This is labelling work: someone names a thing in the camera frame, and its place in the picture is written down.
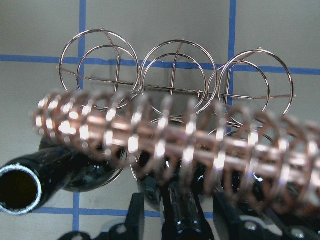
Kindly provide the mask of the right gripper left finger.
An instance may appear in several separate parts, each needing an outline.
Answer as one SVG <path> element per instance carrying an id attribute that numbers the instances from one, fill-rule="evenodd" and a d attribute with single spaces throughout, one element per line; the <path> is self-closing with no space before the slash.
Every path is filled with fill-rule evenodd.
<path id="1" fill-rule="evenodd" d="M 142 193 L 134 193 L 124 222 L 107 229 L 92 238 L 82 231 L 71 231 L 62 235 L 59 240 L 142 240 L 145 229 L 145 200 Z"/>

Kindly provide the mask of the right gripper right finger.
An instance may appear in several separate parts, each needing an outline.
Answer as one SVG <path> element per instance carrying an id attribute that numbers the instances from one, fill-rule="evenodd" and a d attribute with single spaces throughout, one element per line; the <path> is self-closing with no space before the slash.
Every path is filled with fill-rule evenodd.
<path id="1" fill-rule="evenodd" d="M 213 223 L 220 240 L 318 240 L 320 219 L 254 211 L 247 203 L 232 206 L 223 192 L 213 197 Z"/>

